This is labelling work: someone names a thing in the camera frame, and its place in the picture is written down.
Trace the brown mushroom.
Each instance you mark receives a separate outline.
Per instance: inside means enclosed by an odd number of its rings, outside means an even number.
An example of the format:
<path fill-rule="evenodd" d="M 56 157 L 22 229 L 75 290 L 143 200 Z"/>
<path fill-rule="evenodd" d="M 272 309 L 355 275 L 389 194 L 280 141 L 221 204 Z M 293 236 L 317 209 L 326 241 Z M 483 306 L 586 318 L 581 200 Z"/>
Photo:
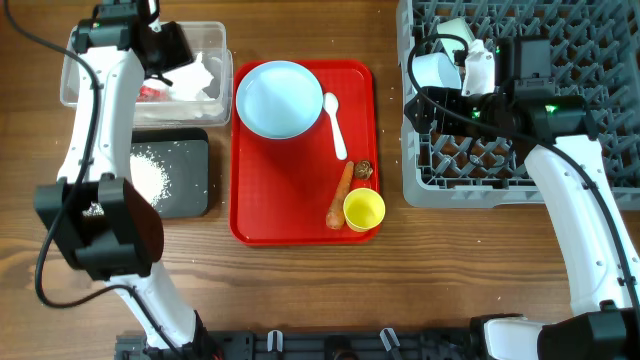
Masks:
<path fill-rule="evenodd" d="M 354 166 L 354 177 L 359 180 L 368 180 L 373 172 L 373 165 L 368 160 L 359 161 Z"/>

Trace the orange carrot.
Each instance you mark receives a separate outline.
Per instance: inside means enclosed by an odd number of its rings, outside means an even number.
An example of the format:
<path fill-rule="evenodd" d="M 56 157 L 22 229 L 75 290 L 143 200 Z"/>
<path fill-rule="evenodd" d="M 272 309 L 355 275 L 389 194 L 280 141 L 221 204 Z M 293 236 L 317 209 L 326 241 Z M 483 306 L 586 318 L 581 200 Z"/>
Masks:
<path fill-rule="evenodd" d="M 329 206 L 326 215 L 326 226 L 332 230 L 339 230 L 345 223 L 345 215 L 343 210 L 344 201 L 351 187 L 351 181 L 354 174 L 354 163 L 349 161 L 346 163 L 341 178 L 338 182 L 334 197 Z"/>

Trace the red snack wrapper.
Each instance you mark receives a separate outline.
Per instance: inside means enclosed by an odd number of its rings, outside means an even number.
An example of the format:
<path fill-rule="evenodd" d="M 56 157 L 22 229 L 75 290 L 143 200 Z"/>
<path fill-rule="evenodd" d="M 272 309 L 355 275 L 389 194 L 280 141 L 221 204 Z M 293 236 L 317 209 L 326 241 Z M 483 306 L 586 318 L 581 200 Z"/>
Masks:
<path fill-rule="evenodd" d="M 139 103 L 165 102 L 168 99 L 168 93 L 164 89 L 155 89 L 148 86 L 142 86 L 137 96 Z"/>

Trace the large light blue plate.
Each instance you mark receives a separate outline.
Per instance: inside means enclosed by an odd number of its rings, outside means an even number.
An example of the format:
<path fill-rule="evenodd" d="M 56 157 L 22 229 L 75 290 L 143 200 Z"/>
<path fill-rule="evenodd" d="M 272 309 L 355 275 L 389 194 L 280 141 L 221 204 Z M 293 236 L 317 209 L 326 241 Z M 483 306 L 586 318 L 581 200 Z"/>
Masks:
<path fill-rule="evenodd" d="M 251 69 L 236 91 L 236 111 L 254 134 L 284 140 L 309 130 L 320 116 L 323 91 L 317 77 L 291 61 L 269 61 Z"/>

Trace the white plastic spoon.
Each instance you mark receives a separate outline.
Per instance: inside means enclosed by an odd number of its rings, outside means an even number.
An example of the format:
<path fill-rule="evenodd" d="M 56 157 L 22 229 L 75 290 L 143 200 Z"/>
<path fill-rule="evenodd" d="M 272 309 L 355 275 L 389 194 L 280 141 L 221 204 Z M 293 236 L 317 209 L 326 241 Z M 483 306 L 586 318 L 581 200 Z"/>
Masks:
<path fill-rule="evenodd" d="M 324 94 L 323 109 L 330 119 L 336 157 L 339 160 L 345 160 L 347 158 L 347 149 L 337 119 L 339 101 L 333 93 L 327 92 Z"/>

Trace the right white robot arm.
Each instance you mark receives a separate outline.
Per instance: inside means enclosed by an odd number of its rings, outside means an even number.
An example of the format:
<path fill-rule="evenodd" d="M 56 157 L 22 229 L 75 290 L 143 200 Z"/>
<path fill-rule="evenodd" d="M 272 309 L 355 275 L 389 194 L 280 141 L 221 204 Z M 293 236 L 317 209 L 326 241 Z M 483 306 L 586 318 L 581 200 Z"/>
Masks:
<path fill-rule="evenodd" d="M 540 85 L 466 96 L 420 87 L 405 105 L 414 129 L 506 138 L 544 200 L 565 262 L 572 317 L 542 324 L 521 315 L 475 318 L 478 359 L 636 359 L 639 258 L 608 184 L 596 124 L 579 96 Z"/>

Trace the mint green bowl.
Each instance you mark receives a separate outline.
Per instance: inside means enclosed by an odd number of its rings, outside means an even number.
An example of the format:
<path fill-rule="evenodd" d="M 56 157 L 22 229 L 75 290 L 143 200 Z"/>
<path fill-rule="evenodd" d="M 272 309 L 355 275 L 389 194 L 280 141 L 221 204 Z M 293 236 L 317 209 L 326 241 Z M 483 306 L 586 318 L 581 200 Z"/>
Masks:
<path fill-rule="evenodd" d="M 453 20 L 440 23 L 437 25 L 436 30 L 438 34 L 457 36 L 463 39 L 468 46 L 470 46 L 475 40 L 475 37 L 464 18 L 455 18 Z M 451 62 L 456 66 L 462 66 L 464 64 L 464 60 L 456 60 L 455 52 L 464 50 L 464 45 L 457 40 L 451 39 L 442 39 L 441 43 Z"/>

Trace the light blue bowl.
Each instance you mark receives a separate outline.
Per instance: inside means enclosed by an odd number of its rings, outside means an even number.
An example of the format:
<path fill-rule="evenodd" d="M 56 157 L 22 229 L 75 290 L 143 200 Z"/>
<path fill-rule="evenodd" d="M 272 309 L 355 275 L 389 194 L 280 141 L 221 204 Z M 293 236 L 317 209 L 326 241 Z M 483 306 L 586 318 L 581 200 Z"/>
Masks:
<path fill-rule="evenodd" d="M 420 87 L 462 88 L 459 70 L 445 53 L 416 57 L 412 61 L 412 69 Z"/>

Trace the pile of white rice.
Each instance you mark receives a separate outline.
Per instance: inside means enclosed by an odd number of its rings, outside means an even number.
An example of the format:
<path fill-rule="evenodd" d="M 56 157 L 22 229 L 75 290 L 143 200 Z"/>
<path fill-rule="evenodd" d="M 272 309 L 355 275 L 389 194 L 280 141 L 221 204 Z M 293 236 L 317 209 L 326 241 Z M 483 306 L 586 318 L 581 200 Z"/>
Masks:
<path fill-rule="evenodd" d="M 152 207 L 170 197 L 171 181 L 165 161 L 150 145 L 132 147 L 130 168 L 134 188 Z"/>

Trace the white paper napkin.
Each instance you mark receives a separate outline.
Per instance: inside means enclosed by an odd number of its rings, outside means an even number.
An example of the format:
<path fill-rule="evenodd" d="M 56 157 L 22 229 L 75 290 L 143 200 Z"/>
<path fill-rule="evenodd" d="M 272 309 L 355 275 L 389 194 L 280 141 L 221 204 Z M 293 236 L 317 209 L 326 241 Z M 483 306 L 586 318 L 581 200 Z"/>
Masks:
<path fill-rule="evenodd" d="M 209 90 L 211 85 L 219 90 L 217 80 L 220 76 L 206 68 L 203 55 L 203 52 L 198 52 L 193 63 L 167 72 L 165 78 L 172 83 L 171 86 L 159 80 L 144 81 L 142 86 L 164 89 L 168 93 L 165 102 L 151 102 L 157 103 L 152 109 L 154 117 L 191 120 L 222 114 L 224 107 L 218 101 L 219 95 L 213 95 L 213 91 Z"/>

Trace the yellow plastic cup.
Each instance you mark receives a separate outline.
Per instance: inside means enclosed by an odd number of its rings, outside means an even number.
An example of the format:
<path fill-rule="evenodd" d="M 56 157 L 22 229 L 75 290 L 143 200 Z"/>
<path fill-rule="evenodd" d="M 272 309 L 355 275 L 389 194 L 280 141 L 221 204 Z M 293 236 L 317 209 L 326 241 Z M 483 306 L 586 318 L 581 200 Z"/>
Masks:
<path fill-rule="evenodd" d="M 356 232 L 366 232 L 379 226 L 386 214 L 382 196 L 369 188 L 349 192 L 343 204 L 347 226 Z"/>

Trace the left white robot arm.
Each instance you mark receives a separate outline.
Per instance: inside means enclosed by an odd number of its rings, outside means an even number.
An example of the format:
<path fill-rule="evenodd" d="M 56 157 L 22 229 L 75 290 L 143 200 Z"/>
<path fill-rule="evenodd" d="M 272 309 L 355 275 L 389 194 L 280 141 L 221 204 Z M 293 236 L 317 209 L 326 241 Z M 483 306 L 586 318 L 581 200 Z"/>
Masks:
<path fill-rule="evenodd" d="M 44 292 L 44 262 L 56 245 L 68 265 L 116 292 L 146 333 L 151 359 L 216 359 L 218 349 L 196 310 L 178 294 L 161 262 L 162 220 L 131 184 L 136 100 L 145 79 L 192 62 L 181 26 L 133 12 L 79 22 L 64 54 L 79 66 L 71 143 L 57 180 L 37 189 L 34 207 L 47 228 L 35 290 L 51 308 L 76 307 Z"/>

